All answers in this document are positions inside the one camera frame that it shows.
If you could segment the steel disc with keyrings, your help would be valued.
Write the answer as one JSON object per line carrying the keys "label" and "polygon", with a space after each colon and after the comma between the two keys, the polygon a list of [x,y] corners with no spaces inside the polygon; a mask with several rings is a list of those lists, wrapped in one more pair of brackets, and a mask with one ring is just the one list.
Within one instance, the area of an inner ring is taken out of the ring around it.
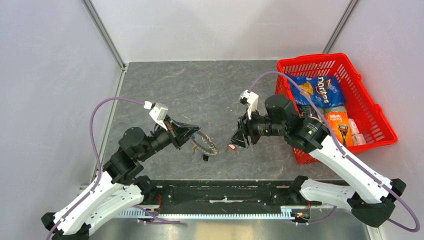
{"label": "steel disc with keyrings", "polygon": [[193,134],[189,141],[192,144],[192,153],[201,152],[202,160],[208,162],[210,157],[214,157],[219,153],[217,145],[212,138],[201,132],[200,130]]}

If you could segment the red key tag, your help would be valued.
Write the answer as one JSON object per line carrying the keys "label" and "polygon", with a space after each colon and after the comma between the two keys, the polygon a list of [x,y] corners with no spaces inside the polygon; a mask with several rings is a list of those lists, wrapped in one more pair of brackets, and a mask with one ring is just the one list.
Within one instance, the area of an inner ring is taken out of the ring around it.
{"label": "red key tag", "polygon": [[235,144],[232,144],[232,143],[229,143],[228,145],[228,148],[229,149],[231,149],[232,151],[236,151],[238,148],[237,148],[237,146],[235,145]]}

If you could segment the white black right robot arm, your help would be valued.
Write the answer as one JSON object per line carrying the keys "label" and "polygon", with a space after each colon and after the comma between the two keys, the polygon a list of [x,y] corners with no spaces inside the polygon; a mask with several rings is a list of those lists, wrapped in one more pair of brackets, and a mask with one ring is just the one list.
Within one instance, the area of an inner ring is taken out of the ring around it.
{"label": "white black right robot arm", "polygon": [[406,188],[402,180],[389,179],[372,170],[333,138],[318,119],[300,117],[293,102],[284,95],[266,99],[266,115],[257,111],[258,98],[248,90],[240,95],[246,113],[237,120],[237,129],[228,141],[230,148],[247,148],[261,137],[282,137],[291,147],[325,164],[345,181],[345,185],[336,185],[300,175],[288,188],[290,202],[329,204],[350,211],[374,228],[390,219],[395,202]]}

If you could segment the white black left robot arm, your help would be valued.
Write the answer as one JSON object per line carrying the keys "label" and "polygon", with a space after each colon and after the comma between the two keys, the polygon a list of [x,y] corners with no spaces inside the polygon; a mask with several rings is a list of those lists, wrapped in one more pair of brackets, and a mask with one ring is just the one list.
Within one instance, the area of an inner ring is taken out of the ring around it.
{"label": "white black left robot arm", "polygon": [[140,203],[152,204],[157,187],[139,173],[142,162],[173,145],[180,149],[200,126],[165,116],[164,125],[146,134],[140,127],[127,129],[118,150],[103,165],[94,181],[69,205],[41,217],[49,240],[88,240],[102,225]]}

